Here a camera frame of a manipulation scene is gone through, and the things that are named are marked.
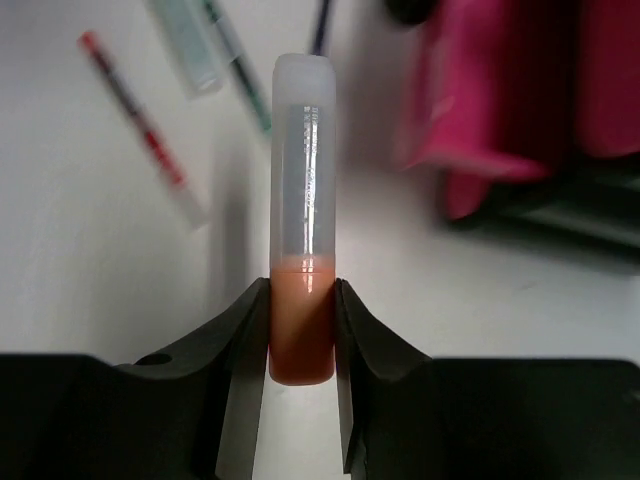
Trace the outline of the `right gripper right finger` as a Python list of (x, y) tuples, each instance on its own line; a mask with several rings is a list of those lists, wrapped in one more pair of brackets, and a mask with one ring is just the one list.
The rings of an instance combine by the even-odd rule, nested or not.
[(354, 479), (635, 479), (639, 369), (433, 358), (336, 284), (344, 471)]

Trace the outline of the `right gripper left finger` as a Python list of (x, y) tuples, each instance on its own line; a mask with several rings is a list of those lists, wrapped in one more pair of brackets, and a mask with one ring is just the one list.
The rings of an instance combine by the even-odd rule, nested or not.
[(266, 370), (269, 283), (133, 364), (1, 358), (5, 479), (248, 479)]

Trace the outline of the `orange highlighter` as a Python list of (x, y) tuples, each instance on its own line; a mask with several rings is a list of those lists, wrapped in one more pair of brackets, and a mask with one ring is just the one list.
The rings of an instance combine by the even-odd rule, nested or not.
[(269, 373), (314, 385), (334, 373), (336, 76), (289, 53), (273, 72)]

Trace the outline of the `green highlighter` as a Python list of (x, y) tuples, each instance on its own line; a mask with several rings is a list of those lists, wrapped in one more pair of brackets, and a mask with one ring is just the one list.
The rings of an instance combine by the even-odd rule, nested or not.
[(222, 69), (207, 34), (199, 1), (147, 2), (173, 67), (189, 97), (216, 93)]

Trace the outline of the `pink top drawer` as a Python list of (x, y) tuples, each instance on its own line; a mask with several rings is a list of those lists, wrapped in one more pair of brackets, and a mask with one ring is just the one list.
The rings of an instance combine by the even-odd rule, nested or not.
[(576, 134), (595, 157), (639, 151), (639, 2), (581, 3)]

